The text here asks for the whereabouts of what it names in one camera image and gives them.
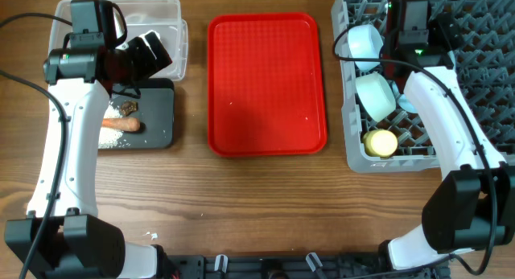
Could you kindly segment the yellow plastic cup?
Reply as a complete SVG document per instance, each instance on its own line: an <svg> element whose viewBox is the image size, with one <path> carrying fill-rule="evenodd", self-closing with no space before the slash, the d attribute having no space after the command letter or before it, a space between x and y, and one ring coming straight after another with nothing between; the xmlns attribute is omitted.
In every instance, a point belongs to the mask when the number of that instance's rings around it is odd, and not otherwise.
<svg viewBox="0 0 515 279"><path fill-rule="evenodd" d="M372 157L388 158L398 148L397 137L388 130L376 129L367 132L362 139L365 153Z"/></svg>

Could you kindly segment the white rice pile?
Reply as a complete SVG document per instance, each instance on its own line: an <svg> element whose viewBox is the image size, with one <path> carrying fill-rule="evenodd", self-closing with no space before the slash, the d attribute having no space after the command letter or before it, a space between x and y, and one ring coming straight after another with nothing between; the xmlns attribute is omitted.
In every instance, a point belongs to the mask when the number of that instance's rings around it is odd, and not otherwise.
<svg viewBox="0 0 515 279"><path fill-rule="evenodd" d="M109 104L105 111L104 118L122 118L122 114L118 107L113 107ZM118 145L118 141L121 139L123 132L117 129L101 127L98 148L99 149L111 149Z"/></svg>

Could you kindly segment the blue bowl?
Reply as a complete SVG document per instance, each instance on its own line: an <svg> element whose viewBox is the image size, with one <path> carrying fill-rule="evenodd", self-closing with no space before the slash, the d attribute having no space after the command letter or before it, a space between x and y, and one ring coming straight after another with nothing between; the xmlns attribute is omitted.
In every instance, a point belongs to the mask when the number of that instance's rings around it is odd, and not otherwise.
<svg viewBox="0 0 515 279"><path fill-rule="evenodd" d="M373 25L360 25L349 30L348 45L352 58L378 59L383 39Z"/></svg>

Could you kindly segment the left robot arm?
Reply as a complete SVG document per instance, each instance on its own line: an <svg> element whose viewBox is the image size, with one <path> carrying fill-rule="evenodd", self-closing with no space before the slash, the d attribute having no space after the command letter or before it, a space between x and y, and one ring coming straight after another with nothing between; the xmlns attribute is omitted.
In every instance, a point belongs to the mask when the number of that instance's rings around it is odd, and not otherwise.
<svg viewBox="0 0 515 279"><path fill-rule="evenodd" d="M43 65L40 92L50 101L43 162L23 219L6 223L4 240L37 278L177 278L160 245L132 244L97 216L95 176L101 124L112 95L138 99L166 83L171 63L154 32L129 39L108 0L74 0L63 46Z"/></svg>

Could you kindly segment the orange carrot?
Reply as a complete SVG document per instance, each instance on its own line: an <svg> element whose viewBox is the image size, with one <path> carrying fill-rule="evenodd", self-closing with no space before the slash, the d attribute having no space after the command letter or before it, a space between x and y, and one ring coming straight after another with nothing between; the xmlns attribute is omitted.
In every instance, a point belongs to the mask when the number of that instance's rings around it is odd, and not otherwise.
<svg viewBox="0 0 515 279"><path fill-rule="evenodd" d="M141 123L136 117L104 118L101 126L122 132L138 132Z"/></svg>

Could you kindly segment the dark brown food scrap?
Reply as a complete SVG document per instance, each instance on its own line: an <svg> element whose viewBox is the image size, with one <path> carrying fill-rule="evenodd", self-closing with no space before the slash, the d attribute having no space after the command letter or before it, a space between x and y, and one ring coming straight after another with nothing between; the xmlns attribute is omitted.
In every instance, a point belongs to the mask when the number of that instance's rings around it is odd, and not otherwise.
<svg viewBox="0 0 515 279"><path fill-rule="evenodd" d="M138 111L138 102L137 101L125 101L121 104L119 111L123 117L128 117L131 113Z"/></svg>

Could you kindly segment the green bowl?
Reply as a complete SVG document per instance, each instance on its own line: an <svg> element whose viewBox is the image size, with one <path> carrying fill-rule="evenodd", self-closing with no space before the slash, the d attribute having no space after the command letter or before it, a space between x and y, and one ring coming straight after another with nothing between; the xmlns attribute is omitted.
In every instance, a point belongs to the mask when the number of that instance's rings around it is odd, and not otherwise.
<svg viewBox="0 0 515 279"><path fill-rule="evenodd" d="M374 121L382 121L396 109L393 90L379 73L360 76L355 83L360 102Z"/></svg>

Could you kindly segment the white round plate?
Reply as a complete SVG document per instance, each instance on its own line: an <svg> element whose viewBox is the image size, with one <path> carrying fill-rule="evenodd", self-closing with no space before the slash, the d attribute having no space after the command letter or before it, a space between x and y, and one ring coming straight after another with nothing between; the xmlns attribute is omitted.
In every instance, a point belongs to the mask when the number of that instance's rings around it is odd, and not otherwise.
<svg viewBox="0 0 515 279"><path fill-rule="evenodd" d="M400 108L407 111L408 113L417 113L416 108L408 101L405 94L401 94L396 83L391 84L394 98Z"/></svg>

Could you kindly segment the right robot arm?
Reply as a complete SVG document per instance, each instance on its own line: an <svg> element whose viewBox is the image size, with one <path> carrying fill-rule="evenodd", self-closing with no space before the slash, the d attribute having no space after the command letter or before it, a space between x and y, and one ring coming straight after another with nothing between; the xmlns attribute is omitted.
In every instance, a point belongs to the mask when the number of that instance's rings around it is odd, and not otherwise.
<svg viewBox="0 0 515 279"><path fill-rule="evenodd" d="M486 138L458 84L450 51L463 36L449 13L429 0L388 0L387 79L415 107L435 149L443 181L422 210L422 223L387 244L391 267L415 269L483 250L481 274L496 245L514 237L514 168Z"/></svg>

